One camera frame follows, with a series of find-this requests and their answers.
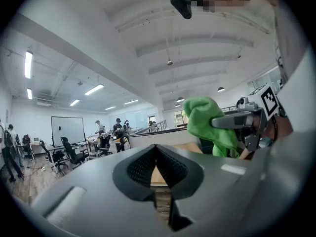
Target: fluorescent light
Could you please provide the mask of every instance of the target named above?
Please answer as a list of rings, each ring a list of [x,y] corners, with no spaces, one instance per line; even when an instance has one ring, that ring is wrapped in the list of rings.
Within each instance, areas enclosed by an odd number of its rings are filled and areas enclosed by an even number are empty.
[[[70,104],[70,106],[74,106],[77,102],[79,102],[80,100],[75,100],[75,101],[73,101],[71,104]]]
[[[31,63],[32,63],[33,53],[27,51],[25,54],[25,77],[31,78]]]
[[[106,110],[110,110],[110,109],[114,109],[114,108],[116,108],[116,106],[108,107],[108,108],[106,108]]]
[[[85,93],[85,95],[90,95],[91,93],[93,93],[94,91],[97,91],[98,89],[103,88],[104,85],[99,84],[98,86],[94,87],[93,89],[89,90],[88,92]]]
[[[131,103],[134,103],[134,102],[137,102],[137,101],[138,100],[133,100],[133,101],[127,102],[127,103],[125,103],[125,105],[131,104]]]
[[[32,99],[32,90],[31,89],[27,89],[28,91],[28,97],[29,99]]]

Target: black camera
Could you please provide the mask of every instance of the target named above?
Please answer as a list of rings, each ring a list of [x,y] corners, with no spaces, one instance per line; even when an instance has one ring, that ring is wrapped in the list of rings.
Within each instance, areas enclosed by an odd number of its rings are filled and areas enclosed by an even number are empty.
[[[191,0],[170,0],[170,2],[185,19],[192,17]]]

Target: green cloth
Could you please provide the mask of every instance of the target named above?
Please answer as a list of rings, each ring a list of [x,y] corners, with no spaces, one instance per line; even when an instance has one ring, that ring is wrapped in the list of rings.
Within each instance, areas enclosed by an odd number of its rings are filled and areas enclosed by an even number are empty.
[[[214,156],[226,157],[227,149],[236,152],[238,140],[234,130],[219,129],[210,125],[210,120],[213,118],[224,116],[213,99],[190,98],[184,103],[184,111],[189,118],[188,132],[198,138],[212,141]]]

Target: wooden floor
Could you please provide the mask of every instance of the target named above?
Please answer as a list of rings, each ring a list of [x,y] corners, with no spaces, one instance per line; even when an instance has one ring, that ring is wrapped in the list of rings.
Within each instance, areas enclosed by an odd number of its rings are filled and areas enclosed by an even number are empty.
[[[6,167],[4,166],[2,168],[1,179],[7,186],[9,192],[27,204],[31,204],[39,193],[47,189],[56,180],[63,177],[61,173],[56,174],[55,171],[51,170],[51,164],[45,159],[45,156],[46,154],[35,155],[35,159],[33,161],[24,159],[24,167],[21,168],[25,176],[24,180],[19,179],[14,168],[11,167],[16,181],[10,183],[10,176]],[[68,169],[65,166],[61,167],[65,174],[71,171],[70,163],[67,162],[67,165],[69,166]],[[46,171],[41,171],[39,169],[43,166],[46,167]],[[156,192],[157,211],[162,216],[163,221],[167,223],[169,219],[171,201],[170,189],[168,187],[152,187],[152,189]]]

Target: gray device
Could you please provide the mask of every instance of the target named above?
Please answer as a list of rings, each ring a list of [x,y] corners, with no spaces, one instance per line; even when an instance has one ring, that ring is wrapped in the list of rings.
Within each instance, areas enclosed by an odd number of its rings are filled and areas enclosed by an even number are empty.
[[[252,127],[254,117],[259,119],[258,128]],[[244,129],[248,127],[248,133],[244,137],[244,143],[248,151],[252,152],[258,148],[260,138],[268,124],[263,108],[259,108],[255,102],[249,102],[247,97],[239,100],[238,108],[234,111],[226,112],[220,118],[214,118],[210,125],[221,129]]]

